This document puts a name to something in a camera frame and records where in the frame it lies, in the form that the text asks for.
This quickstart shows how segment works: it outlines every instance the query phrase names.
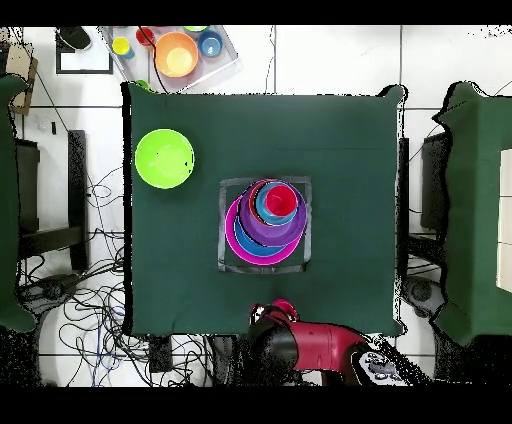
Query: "lime green bowl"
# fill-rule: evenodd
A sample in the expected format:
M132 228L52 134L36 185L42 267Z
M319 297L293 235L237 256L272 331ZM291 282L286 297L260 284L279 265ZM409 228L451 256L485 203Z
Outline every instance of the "lime green bowl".
M177 131L159 129L147 133L135 151L135 168L140 177L156 188L182 184L194 169L194 149Z

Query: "red cup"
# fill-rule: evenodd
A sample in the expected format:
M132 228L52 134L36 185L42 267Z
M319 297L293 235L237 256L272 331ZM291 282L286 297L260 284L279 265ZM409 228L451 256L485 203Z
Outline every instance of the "red cup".
M140 30L140 28L137 30L137 32L135 33L135 38L137 38L137 41L139 42L140 45L146 47L147 49L149 48L152 48L153 46L151 45L151 43L155 44L156 42L156 39L155 39L155 34L153 33L153 31L151 31L151 29L149 27L141 27L142 28L142 32Z
M280 184L268 191L265 207L276 216L287 216L297 207L297 197L290 187Z

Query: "orange bowl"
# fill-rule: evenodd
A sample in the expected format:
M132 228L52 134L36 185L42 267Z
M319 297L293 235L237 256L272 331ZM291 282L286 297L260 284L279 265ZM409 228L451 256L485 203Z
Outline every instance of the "orange bowl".
M199 52L195 41L182 32L168 32L156 42L155 64L168 77L183 77L195 68Z

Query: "stacked bowls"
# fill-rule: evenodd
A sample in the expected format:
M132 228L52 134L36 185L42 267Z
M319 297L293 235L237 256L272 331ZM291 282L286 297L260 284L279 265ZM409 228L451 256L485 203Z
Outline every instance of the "stacked bowls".
M226 239L244 261L272 265L293 253L306 221L306 203L293 185L275 179L260 180L229 207Z

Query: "pink bowl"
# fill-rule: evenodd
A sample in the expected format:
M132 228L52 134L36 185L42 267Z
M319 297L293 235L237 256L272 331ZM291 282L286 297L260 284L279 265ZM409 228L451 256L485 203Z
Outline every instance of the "pink bowl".
M238 210L238 203L240 203L240 199L242 196L240 196L238 199L236 199L231 206L228 209L228 213L226 214L226 221L224 222L224 231L226 233L226 240L228 241L229 247L231 247L231 250L235 252L235 254L243 259L246 262L249 262L254 265L273 265L278 262L281 262L285 260L288 256L290 256L297 245L300 242L300 239L302 237L302 231L298 235L298 237L293 240L290 244L288 244L283 250L276 253L275 255L268 256L266 258L261 258L259 256L251 255L250 253L247 253L236 241L235 237L235 217Z

